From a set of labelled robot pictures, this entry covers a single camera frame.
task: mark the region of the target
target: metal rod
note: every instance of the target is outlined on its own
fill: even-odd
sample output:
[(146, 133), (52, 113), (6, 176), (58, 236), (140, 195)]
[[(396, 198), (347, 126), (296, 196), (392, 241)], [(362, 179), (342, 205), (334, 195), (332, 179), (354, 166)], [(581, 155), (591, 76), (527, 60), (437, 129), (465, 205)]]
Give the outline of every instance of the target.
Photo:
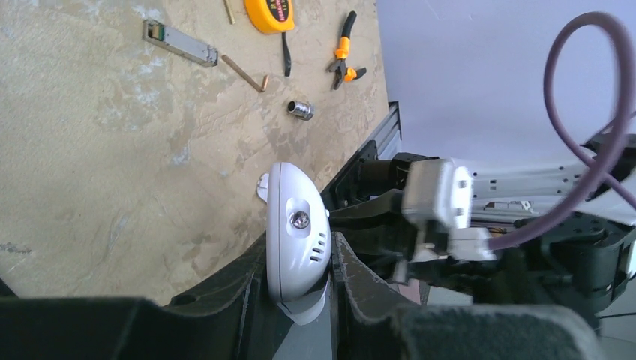
[(236, 20), (234, 19), (234, 10), (232, 10), (232, 4), (230, 4), (230, 0), (223, 0), (225, 3), (225, 11), (227, 11), (227, 17), (229, 17), (229, 23), (234, 25)]
[(228, 64), (234, 71), (236, 71), (238, 75), (241, 75), (241, 77), (245, 79), (247, 83), (252, 85), (252, 87), (255, 88), (258, 92), (265, 92), (265, 87), (267, 86), (267, 80), (269, 79), (269, 76), (265, 75), (262, 79), (262, 85), (259, 85), (257, 84), (256, 81), (254, 81), (254, 79), (252, 79), (248, 75), (248, 73), (243, 71), (243, 69), (241, 69), (228, 55), (222, 55), (220, 58), (226, 64)]

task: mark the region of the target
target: cable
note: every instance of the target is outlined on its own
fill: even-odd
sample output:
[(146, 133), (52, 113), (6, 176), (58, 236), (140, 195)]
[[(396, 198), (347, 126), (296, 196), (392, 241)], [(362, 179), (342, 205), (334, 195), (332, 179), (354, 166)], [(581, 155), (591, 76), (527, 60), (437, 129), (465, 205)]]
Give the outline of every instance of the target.
[(610, 319), (612, 317), (630, 317), (632, 315), (636, 315), (636, 313), (615, 313), (612, 315), (599, 316), (599, 319)]
[(554, 71), (557, 67), (557, 59), (559, 58), (561, 49), (566, 44), (568, 38), (579, 28), (588, 25), (598, 26), (601, 30), (607, 33), (613, 44), (614, 53), (616, 54), (616, 62), (618, 64), (618, 95), (616, 97), (616, 108), (614, 110), (614, 120), (612, 121), (613, 123), (609, 134), (609, 140), (601, 147), (601, 151), (596, 162), (588, 159), (588, 165), (590, 166), (589, 171), (585, 173), (585, 175), (580, 179), (578, 185), (572, 189), (568, 196), (566, 196), (547, 214), (535, 219), (526, 226), (523, 226), (514, 232), (510, 232), (509, 234), (488, 239), (488, 247), (491, 250), (518, 246), (530, 239), (541, 236), (557, 224), (564, 221), (570, 215), (575, 206), (584, 201), (590, 193), (596, 190), (601, 182), (607, 178), (607, 172), (616, 165), (619, 156), (625, 148), (627, 140), (625, 135), (629, 125), (629, 113), (631, 112), (634, 100), (634, 50), (632, 49), (631, 39), (629, 38), (628, 32), (625, 30), (623, 25), (618, 22), (618, 20), (614, 19), (614, 17), (609, 14), (600, 12), (584, 13), (570, 21), (556, 36), (556, 40), (552, 44), (552, 48), (547, 56), (543, 76), (543, 97), (547, 117), (550, 119), (550, 123), (555, 130), (557, 130), (557, 133), (560, 134), (559, 136), (561, 139), (566, 141), (569, 136), (563, 136), (564, 134), (567, 134), (563, 128), (563, 124), (559, 120), (557, 109), (554, 105), (552, 92)]

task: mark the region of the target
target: tape measure label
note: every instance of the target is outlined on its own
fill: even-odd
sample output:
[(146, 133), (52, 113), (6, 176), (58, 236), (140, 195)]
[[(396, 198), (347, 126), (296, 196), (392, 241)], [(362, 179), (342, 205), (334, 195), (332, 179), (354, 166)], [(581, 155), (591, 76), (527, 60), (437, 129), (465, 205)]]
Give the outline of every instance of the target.
[(280, 23), (287, 20), (290, 16), (290, 5), (289, 0), (265, 0), (269, 5), (269, 11), (271, 11), (271, 15), (274, 19), (278, 20)]

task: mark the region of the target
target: pliers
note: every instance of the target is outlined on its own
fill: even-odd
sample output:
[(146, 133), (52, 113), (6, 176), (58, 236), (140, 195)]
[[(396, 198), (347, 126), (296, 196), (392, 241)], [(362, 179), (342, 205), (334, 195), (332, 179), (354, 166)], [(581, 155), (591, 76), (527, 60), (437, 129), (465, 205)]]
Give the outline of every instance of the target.
[(353, 23), (356, 21), (357, 16), (358, 15), (355, 11), (351, 11), (349, 13), (349, 16), (346, 17), (346, 21), (344, 22), (344, 26), (342, 28), (342, 35), (340, 36), (340, 48), (338, 48), (334, 52), (334, 54), (336, 55), (336, 59), (328, 69), (329, 72), (336, 73), (333, 88), (334, 90), (338, 90), (338, 88), (344, 81), (349, 82), (355, 79), (360, 79), (367, 73), (366, 67), (361, 67), (356, 70), (353, 67), (347, 67), (347, 64), (344, 62), (344, 60), (349, 55), (349, 48), (351, 45), (351, 29), (353, 28)]

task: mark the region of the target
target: white connector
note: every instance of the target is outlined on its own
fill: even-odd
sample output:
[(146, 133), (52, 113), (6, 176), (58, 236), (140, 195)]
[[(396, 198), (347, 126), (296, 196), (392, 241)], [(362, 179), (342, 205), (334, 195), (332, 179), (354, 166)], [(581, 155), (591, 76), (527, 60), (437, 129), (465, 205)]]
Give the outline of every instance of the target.
[(491, 233), (485, 227), (451, 229), (448, 239), (448, 253), (456, 260), (488, 261), (496, 260), (488, 248)]
[(402, 215), (411, 224), (419, 229), (427, 221), (447, 229), (468, 227), (472, 202), (473, 178), (466, 167), (446, 159), (411, 163), (402, 200)]

